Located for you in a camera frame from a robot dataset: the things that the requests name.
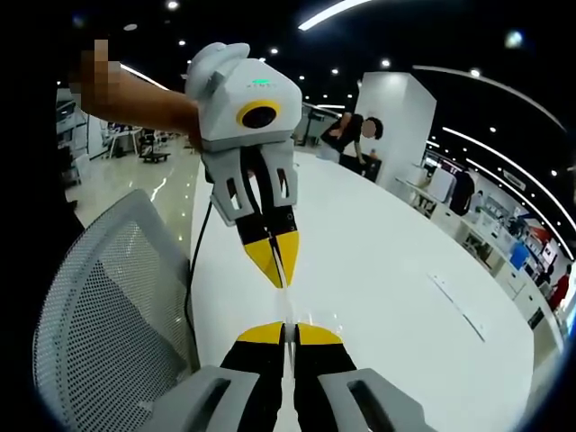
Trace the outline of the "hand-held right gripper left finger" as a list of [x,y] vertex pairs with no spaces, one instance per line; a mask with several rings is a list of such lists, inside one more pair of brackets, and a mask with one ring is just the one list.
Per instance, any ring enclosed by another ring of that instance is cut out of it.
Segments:
[[155,403],[153,431],[271,431],[282,404],[285,324],[244,331],[219,366],[206,365]]

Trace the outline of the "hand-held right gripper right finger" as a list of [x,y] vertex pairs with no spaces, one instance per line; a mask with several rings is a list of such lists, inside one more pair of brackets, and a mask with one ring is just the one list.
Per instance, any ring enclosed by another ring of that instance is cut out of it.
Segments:
[[340,337],[298,323],[294,407],[303,431],[431,431],[424,410],[371,368],[359,369]]

